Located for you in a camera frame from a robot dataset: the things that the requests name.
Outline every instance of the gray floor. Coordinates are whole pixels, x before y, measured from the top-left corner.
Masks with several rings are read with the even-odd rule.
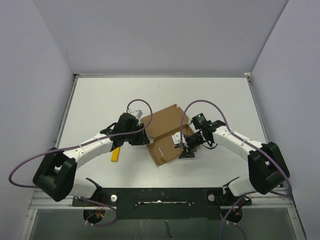
[[[102,221],[114,217],[112,211]],[[164,220],[119,220],[107,227],[84,225],[79,209],[44,210],[37,212],[31,240],[217,240],[220,220],[192,218],[169,220],[169,233]],[[240,225],[248,240],[296,240],[286,208],[244,209]],[[223,240],[242,240],[242,232],[225,226]]]

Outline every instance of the metal frame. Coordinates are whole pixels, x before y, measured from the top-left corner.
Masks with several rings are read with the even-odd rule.
[[[107,75],[100,75],[100,74],[98,74],[98,75],[93,75],[93,74],[91,74],[91,75],[76,75],[75,76],[74,83],[71,88],[71,92],[70,92],[69,98],[67,100],[67,103],[66,103],[66,106],[64,109],[64,113],[63,113],[63,116],[61,119],[61,124],[59,126],[59,130],[58,130],[58,134],[57,134],[57,138],[56,138],[56,142],[55,142],[56,148],[59,146],[60,141],[61,141],[61,137],[62,137],[62,134],[64,131],[64,127],[66,124],[66,120],[68,117],[69,109],[71,106],[72,98],[73,98],[73,95],[74,95],[74,92],[76,89],[78,79],[79,78],[114,78],[114,77],[124,77],[124,76],[107,76]],[[183,77],[183,76],[170,75],[170,76],[161,76],[161,77],[174,78],[174,77]],[[269,137],[268,137],[264,122],[261,117],[261,113],[259,111],[254,93],[252,91],[251,81],[249,78],[247,78],[247,79],[248,79],[248,85],[249,85],[249,88],[251,91],[251,95],[253,98],[253,102],[255,105],[255,109],[257,111],[257,114],[258,114],[258,117],[260,120],[260,124],[262,126],[263,134],[265,136],[265,139],[267,141],[269,141]],[[277,187],[275,190],[277,192],[286,193],[288,191],[288,188],[287,187]],[[289,214],[289,217],[291,220],[291,224],[294,229],[294,233],[296,235],[296,239],[297,240],[307,239],[305,232],[304,232],[304,229],[302,227],[302,223],[299,219],[297,208],[295,207],[295,204],[291,199],[285,198],[285,197],[280,197],[280,196],[274,195],[272,193],[268,193],[266,195],[261,195],[260,193],[253,193],[253,194],[251,194],[251,200],[252,200],[252,205],[251,206],[244,206],[243,208],[287,208],[288,214]],[[50,197],[48,197],[43,191],[41,191],[40,189],[36,189],[34,191],[32,199],[31,199],[31,203],[30,203],[29,210],[28,210],[28,215],[27,215],[27,218],[24,222],[24,226],[22,228],[20,239],[21,240],[28,240],[29,239],[29,237],[32,233],[32,228],[33,228],[33,225],[35,222],[35,217],[37,215],[38,209],[66,209],[66,210],[73,209],[74,210],[74,209],[96,209],[97,208],[97,207],[89,207],[89,206],[74,207],[74,206],[72,206],[72,202],[73,202],[73,197],[67,197],[60,202],[55,202]]]

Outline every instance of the brown cardboard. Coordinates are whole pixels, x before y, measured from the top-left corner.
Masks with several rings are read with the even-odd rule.
[[[180,130],[180,122],[184,111],[177,107],[177,104],[157,111],[152,116],[152,122],[146,128],[147,134],[154,138],[153,143],[147,145],[147,148],[156,165],[163,165],[178,158],[183,151],[182,148],[175,148],[172,135]],[[146,124],[150,119],[145,116],[141,122]],[[187,116],[183,119],[183,133],[187,133],[189,118]],[[189,127],[188,133],[194,132]]]

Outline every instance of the white table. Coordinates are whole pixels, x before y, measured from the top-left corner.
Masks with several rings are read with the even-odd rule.
[[[265,142],[262,126],[246,78],[78,78],[63,128],[59,147],[69,147],[93,137],[125,112],[128,102],[144,99],[153,111],[172,104],[183,110],[198,99],[217,104],[231,128],[257,141]],[[136,102],[132,109],[149,115],[148,107]],[[187,115],[204,113],[208,120],[222,120],[206,103],[196,103]],[[248,164],[239,156],[218,146],[201,147],[196,158],[176,159],[156,166],[146,146],[121,147],[118,162],[111,153],[101,155],[77,171],[105,188],[192,188],[221,187],[248,173]]]

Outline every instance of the yellow object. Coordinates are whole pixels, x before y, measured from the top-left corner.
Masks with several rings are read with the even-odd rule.
[[[112,151],[111,162],[118,162],[120,147]]]

